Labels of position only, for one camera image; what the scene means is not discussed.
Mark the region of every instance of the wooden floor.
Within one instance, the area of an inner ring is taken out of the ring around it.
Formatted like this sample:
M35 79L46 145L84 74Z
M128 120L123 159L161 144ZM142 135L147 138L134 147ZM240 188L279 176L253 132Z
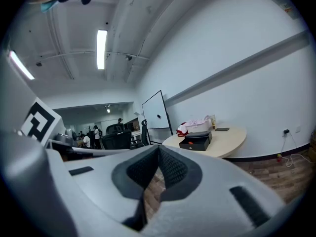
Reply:
M306 156L306 152L307 151L302 151L300 154L309 159L308 156ZM316 173L316 164L309 163L301 156L292 156L292 158L293 164L290 167L285 165L286 159L282 159L281 162L272 159L252 162L234 162L234 164L275 190L286 203L289 203L304 193ZM144 194L145 210L148 220L158 211L160 194L164 190L163 175L160 169L158 169Z

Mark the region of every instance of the round table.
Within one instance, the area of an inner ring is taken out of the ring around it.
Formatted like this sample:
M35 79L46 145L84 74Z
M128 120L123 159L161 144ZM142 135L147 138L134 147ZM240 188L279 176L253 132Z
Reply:
M244 128L230 127L228 131L212 131L212 141L206 151L194 151L206 156L224 158L234 153L246 140L247 131ZM177 134L166 139L162 144L179 148L184 137Z

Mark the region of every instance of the fluorescent ceiling light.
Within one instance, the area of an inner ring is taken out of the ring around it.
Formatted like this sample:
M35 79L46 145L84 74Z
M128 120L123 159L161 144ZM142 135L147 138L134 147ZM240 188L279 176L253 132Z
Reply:
M16 55L14 51L10 51L10 58L14 62L14 64L30 79L35 79L34 76L28 71L28 69L23 65L23 63L20 61L19 57Z
M97 66L98 69L104 69L105 42L108 31L98 30L97 35Z

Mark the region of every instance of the smartphone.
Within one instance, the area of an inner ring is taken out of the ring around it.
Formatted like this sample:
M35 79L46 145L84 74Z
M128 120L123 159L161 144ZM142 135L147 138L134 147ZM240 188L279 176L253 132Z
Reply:
M228 131L229 130L229 128L227 127L227 128L217 128L217 129L215 129L215 131Z

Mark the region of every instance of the black box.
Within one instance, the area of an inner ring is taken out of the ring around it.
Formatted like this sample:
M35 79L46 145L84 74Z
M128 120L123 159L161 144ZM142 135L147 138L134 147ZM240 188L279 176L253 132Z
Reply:
M180 148L196 151L206 151L212 141L211 131L191 132L179 143Z

